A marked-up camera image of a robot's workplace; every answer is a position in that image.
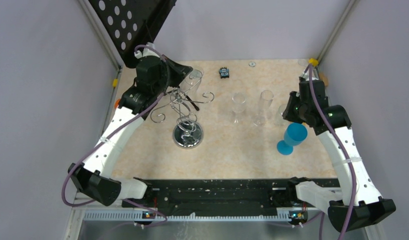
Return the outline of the clear patterned short glass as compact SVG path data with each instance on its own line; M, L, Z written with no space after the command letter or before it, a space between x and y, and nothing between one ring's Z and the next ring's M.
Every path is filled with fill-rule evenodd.
M289 121L285 120L283 117L283 113L286 110L286 108L287 108L287 104L283 103L277 109L277 112L274 117L274 124L277 127L285 126L289 123Z

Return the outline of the blue wine glass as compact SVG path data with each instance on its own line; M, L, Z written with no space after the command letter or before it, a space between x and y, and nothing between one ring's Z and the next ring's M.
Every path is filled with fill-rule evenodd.
M277 151L285 156L293 153L294 147L300 145L308 136L308 130L303 124L291 123L285 130L283 140L277 145Z

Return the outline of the clear wine glass front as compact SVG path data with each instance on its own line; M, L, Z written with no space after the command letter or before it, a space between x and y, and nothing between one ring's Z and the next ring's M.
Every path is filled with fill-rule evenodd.
M266 124L267 111L270 108L274 99L274 93L270 90L263 90L260 93L257 112L252 118L252 122L255 126L261 127Z

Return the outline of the clear smooth wine glass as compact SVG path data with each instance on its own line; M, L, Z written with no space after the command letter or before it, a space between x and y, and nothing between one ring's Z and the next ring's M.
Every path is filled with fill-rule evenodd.
M233 94L232 98L232 112L233 112L233 123L238 124L240 122L239 116L246 109L247 97L244 93L236 92Z

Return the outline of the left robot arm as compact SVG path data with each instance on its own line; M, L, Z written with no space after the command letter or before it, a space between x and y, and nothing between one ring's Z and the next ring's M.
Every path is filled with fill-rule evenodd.
M128 140L151 115L167 89L177 89L193 70L192 66L167 57L140 58L132 86L122 94L107 129L90 152L69 166L65 183L72 181L91 203L110 206L128 198L141 207L150 205L153 193L146 183L138 179L116 180L111 175Z

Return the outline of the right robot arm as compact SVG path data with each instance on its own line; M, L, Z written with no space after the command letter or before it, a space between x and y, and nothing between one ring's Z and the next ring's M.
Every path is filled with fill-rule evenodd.
M277 150L292 153L308 136L308 129L324 146L337 176L340 193L306 177L289 180L286 201L292 206L308 203L328 216L340 233L376 225L396 211L392 199L373 184L356 147L352 123L341 105L330 105L323 81L299 78L299 90L289 94L282 113L289 122Z

